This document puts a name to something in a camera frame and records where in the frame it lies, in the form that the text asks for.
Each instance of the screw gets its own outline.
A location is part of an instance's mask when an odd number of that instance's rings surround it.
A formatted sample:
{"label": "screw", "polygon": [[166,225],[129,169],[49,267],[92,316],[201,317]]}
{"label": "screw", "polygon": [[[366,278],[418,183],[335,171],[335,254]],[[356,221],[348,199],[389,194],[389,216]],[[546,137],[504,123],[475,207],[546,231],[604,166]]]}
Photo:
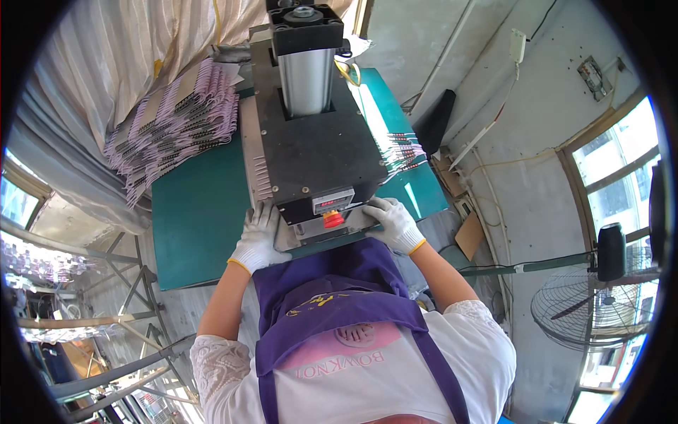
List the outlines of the screw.
{"label": "screw", "polygon": [[299,6],[292,13],[296,18],[310,18],[313,16],[313,12],[315,12],[315,10],[312,7]]}

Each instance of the electric fan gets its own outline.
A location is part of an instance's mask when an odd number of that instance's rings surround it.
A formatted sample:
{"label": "electric fan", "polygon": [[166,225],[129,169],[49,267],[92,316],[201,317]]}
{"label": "electric fan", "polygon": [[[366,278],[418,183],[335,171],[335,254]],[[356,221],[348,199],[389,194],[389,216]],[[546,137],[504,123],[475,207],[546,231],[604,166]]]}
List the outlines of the electric fan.
{"label": "electric fan", "polygon": [[601,228],[597,267],[553,274],[534,295],[530,311],[548,338],[599,351],[648,332],[659,272],[649,245],[625,243],[620,224]]}

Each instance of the purple apron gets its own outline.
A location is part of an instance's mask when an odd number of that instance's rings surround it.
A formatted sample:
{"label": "purple apron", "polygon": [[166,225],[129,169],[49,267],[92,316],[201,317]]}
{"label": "purple apron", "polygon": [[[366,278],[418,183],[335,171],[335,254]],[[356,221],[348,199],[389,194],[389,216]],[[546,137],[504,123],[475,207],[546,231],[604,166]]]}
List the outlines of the purple apron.
{"label": "purple apron", "polygon": [[291,352],[325,331],[386,321],[412,331],[455,422],[469,423],[461,386],[382,242],[365,238],[261,269],[252,278],[261,310],[256,373],[267,424],[278,424],[273,370]]}

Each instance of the yellow glove trim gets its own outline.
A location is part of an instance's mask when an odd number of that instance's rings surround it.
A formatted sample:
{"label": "yellow glove trim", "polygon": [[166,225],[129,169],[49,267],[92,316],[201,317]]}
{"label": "yellow glove trim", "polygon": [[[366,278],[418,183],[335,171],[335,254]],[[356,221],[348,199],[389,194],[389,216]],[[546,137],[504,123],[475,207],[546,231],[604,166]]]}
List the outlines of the yellow glove trim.
{"label": "yellow glove trim", "polygon": [[229,264],[229,263],[231,263],[231,262],[237,263],[238,265],[240,265],[241,267],[243,267],[243,268],[245,269],[245,271],[247,271],[247,273],[250,275],[250,277],[252,276],[252,272],[250,272],[250,270],[247,269],[247,267],[246,267],[245,265],[243,265],[242,262],[238,261],[237,259],[233,259],[233,258],[229,258],[229,259],[226,261],[227,264]]}
{"label": "yellow glove trim", "polygon": [[414,249],[410,250],[410,253],[408,253],[407,255],[409,256],[409,255],[413,254],[414,251],[419,249],[422,246],[422,244],[424,244],[424,243],[426,243],[426,239],[422,239],[422,241],[419,242],[416,246],[414,246]]}

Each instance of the control panel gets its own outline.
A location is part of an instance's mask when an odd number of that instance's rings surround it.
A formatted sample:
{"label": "control panel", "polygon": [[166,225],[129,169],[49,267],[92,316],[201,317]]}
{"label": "control panel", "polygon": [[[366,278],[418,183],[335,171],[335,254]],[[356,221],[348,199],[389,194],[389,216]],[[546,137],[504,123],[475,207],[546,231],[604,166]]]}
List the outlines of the control panel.
{"label": "control panel", "polygon": [[355,191],[353,188],[342,190],[337,193],[315,197],[313,202],[313,214],[322,215],[332,210],[343,210],[351,204]]}

